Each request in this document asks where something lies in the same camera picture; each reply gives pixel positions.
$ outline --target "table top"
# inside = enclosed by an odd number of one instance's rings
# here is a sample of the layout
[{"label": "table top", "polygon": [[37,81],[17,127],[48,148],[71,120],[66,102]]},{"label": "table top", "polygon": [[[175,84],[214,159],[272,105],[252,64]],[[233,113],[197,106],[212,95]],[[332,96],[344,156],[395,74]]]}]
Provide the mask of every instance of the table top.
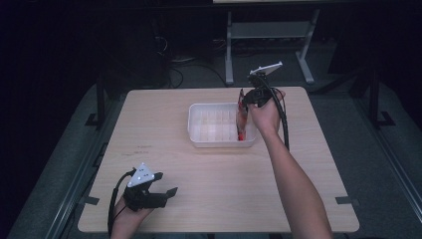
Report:
[{"label": "table top", "polygon": [[[359,227],[337,168],[303,88],[285,91],[291,153],[319,191],[333,231]],[[155,209],[141,232],[290,232],[273,169],[262,137],[246,148],[197,148],[187,131],[189,107],[198,103],[235,103],[240,89],[132,91],[120,116],[79,222],[84,232],[106,232],[112,189],[142,162],[161,180],[150,192],[178,187],[165,208]],[[128,182],[125,180],[119,195]]]},{"label": "table top", "polygon": [[320,0],[213,0],[213,3],[316,2]]}]

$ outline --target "black cable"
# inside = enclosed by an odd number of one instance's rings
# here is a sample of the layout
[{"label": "black cable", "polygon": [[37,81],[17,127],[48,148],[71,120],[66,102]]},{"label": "black cable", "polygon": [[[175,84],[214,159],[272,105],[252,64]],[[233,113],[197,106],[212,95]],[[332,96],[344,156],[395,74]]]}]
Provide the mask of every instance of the black cable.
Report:
[{"label": "black cable", "polygon": [[[289,130],[288,130],[288,120],[287,120],[287,116],[286,116],[285,98],[283,97],[283,94],[281,94],[281,92],[278,89],[271,88],[267,84],[267,82],[264,79],[262,79],[260,76],[257,76],[257,78],[261,81],[261,83],[264,85],[264,87],[268,91],[270,91],[271,96],[272,96],[274,102],[276,103],[277,111],[279,112],[279,116],[280,116],[280,119],[281,119],[282,124],[283,124],[283,134],[284,134],[284,139],[285,139],[285,146],[286,146],[286,148],[288,150],[290,150],[290,146],[289,146]],[[274,90],[278,91],[282,95],[282,101],[283,101],[284,109],[282,108],[282,105],[280,104],[279,98],[274,93]]]},{"label": "black cable", "polygon": [[134,168],[132,171],[129,171],[129,172],[125,173],[120,178],[120,180],[118,181],[118,183],[115,186],[115,188],[112,190],[112,195],[111,195],[111,199],[109,201],[109,208],[108,208],[108,221],[107,221],[108,236],[111,236],[112,225],[114,224],[114,220],[115,220],[115,217],[114,217],[114,206],[115,206],[115,200],[117,199],[118,188],[120,187],[120,184],[123,182],[123,180],[127,176],[133,176],[135,173],[136,173],[136,168]]},{"label": "black cable", "polygon": [[[142,76],[141,74],[137,74],[136,72],[134,72],[133,70],[131,70],[129,67],[127,67],[123,62],[121,62],[119,59],[117,59],[109,50],[107,50],[105,48],[105,46],[103,46],[103,44],[97,39],[96,36],[93,36],[94,41],[97,43],[97,45],[101,48],[101,50],[103,50],[103,52],[113,61],[115,62],[116,66],[119,67],[121,70],[127,72],[128,74],[130,74],[131,76],[134,76],[138,79],[140,79],[143,82],[148,82],[148,78]],[[158,85],[158,86],[153,86],[152,88],[150,87],[144,87],[144,86],[138,86],[137,84],[135,84],[132,81],[126,81],[127,86],[132,88],[132,89],[142,89],[142,90],[151,90],[151,89],[160,89],[163,87],[163,85]]]},{"label": "black cable", "polygon": [[202,68],[208,69],[208,70],[212,71],[213,73],[215,73],[215,75],[217,75],[217,77],[220,79],[220,81],[223,82],[223,84],[224,84],[225,87],[228,87],[226,85],[226,81],[220,76],[220,74],[216,70],[214,70],[214,69],[212,69],[210,67],[207,67],[207,66],[204,66],[204,65],[200,65],[200,64],[177,66],[177,68],[187,68],[187,67],[202,67]]},{"label": "black cable", "polygon": [[181,73],[179,70],[176,70],[174,68],[169,68],[169,70],[174,71],[174,72],[176,72],[180,75],[180,82],[176,86],[173,85],[173,81],[171,80],[171,77],[169,76],[169,87],[172,88],[172,89],[177,89],[183,83],[183,80],[184,80],[183,73]]},{"label": "black cable", "polygon": [[263,40],[257,43],[256,40],[244,39],[232,43],[232,55],[238,58],[254,57],[265,52],[267,52],[267,46]]},{"label": "black cable", "polygon": [[117,218],[118,215],[120,215],[120,213],[126,208],[126,206],[124,205],[123,208],[121,208],[121,210],[118,212],[118,214],[115,215],[114,220]]}]

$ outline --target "right hand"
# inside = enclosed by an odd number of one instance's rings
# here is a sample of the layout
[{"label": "right hand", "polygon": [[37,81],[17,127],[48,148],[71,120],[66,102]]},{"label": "right hand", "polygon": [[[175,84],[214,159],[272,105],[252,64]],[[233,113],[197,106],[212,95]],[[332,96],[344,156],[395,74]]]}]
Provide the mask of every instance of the right hand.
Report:
[{"label": "right hand", "polygon": [[[281,100],[285,95],[285,92],[277,93],[279,100]],[[263,136],[271,133],[279,133],[280,116],[279,111],[277,111],[276,103],[273,99],[269,99],[260,108],[253,104],[249,104],[248,108],[255,126]]]},{"label": "right hand", "polygon": [[139,228],[143,220],[153,211],[153,208],[142,208],[132,211],[125,206],[121,197],[114,209],[114,224],[112,225],[111,239],[129,239]]}]

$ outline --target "white plastic tray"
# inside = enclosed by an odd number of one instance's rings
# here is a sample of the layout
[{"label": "white plastic tray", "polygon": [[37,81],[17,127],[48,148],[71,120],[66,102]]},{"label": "white plastic tray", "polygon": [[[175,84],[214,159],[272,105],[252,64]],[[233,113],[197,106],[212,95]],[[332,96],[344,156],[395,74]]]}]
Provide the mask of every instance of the white plastic tray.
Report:
[{"label": "white plastic tray", "polygon": [[239,141],[236,128],[237,103],[194,104],[189,108],[188,132],[196,147],[249,147],[257,128],[248,116],[246,139]]}]

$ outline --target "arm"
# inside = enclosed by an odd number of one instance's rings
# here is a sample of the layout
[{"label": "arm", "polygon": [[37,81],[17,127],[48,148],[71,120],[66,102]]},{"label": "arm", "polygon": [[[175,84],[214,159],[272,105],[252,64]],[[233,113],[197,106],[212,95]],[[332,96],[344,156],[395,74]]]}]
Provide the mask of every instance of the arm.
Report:
[{"label": "arm", "polygon": [[280,117],[274,101],[269,100],[261,108],[248,107],[267,146],[293,236],[332,238],[325,208],[316,188],[279,136]]},{"label": "arm", "polygon": [[124,199],[121,197],[114,209],[115,220],[112,225],[111,239],[131,238],[139,228],[142,221],[152,211],[153,209],[151,208],[132,211],[125,207]]}]

